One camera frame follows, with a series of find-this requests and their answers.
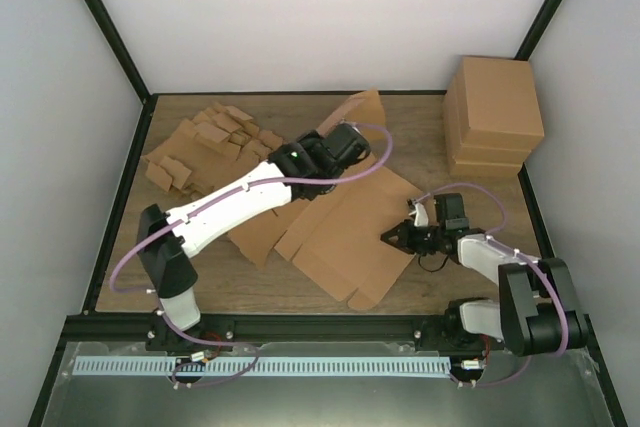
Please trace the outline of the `brown cardboard box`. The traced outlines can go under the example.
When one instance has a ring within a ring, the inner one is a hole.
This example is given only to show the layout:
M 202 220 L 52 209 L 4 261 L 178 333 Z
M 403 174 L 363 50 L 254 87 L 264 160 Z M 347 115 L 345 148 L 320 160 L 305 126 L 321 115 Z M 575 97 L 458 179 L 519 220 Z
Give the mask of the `brown cardboard box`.
M 311 202 L 269 210 L 228 237 L 262 268 L 275 251 L 337 301 L 355 311 L 375 307 L 413 257 L 381 241 L 401 223 L 419 191 L 386 167 L 341 184 Z

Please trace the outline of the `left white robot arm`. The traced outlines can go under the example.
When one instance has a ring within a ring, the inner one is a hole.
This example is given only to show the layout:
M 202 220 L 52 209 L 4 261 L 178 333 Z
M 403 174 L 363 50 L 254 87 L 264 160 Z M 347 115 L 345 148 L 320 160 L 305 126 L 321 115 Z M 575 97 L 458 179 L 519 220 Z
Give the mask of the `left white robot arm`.
M 299 199 L 330 192 L 335 180 L 366 159 L 369 142 L 359 130 L 341 123 L 323 136 L 310 131 L 283 144 L 233 183 L 182 207 L 158 205 L 141 214 L 138 252 L 171 326 L 170 340 L 181 350 L 196 349 L 204 339 L 191 259 L 218 237 L 246 221 Z

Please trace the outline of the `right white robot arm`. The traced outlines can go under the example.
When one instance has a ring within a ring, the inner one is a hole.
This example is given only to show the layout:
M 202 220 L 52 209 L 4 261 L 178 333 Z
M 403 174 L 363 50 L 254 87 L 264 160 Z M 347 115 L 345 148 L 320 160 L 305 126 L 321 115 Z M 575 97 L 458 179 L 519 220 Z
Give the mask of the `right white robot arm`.
M 436 221 L 425 206 L 410 200 L 409 217 L 380 235 L 380 240 L 419 258 L 442 254 L 498 287 L 498 301 L 459 299 L 449 303 L 444 336 L 458 350 L 481 335 L 500 341 L 525 357 L 561 355 L 586 346 L 589 329 L 566 263 L 539 258 L 497 241 L 473 228 L 459 193 L 434 197 Z

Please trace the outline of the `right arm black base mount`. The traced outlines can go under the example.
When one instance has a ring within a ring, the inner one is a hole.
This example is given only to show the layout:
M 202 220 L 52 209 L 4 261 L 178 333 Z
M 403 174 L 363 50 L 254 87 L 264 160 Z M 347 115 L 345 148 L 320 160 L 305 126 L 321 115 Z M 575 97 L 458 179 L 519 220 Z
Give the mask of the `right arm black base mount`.
M 485 341 L 480 334 L 472 334 L 463 329 L 460 313 L 463 303 L 476 300 L 482 300 L 482 297 L 453 300 L 442 314 L 422 317 L 414 329 L 415 348 L 437 351 L 442 355 L 480 354 L 486 347 Z

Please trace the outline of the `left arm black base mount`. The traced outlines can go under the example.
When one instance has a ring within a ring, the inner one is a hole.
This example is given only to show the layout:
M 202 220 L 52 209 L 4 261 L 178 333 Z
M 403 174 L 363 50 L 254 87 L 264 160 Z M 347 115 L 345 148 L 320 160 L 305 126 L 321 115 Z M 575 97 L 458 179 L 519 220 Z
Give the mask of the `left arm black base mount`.
M 196 350 L 206 349 L 230 350 L 234 345 L 232 340 L 220 336 L 205 320 L 201 320 L 179 335 L 163 317 L 156 317 L 150 324 L 149 333 L 152 334 L 152 337 L 147 340 L 149 351 L 193 353 Z

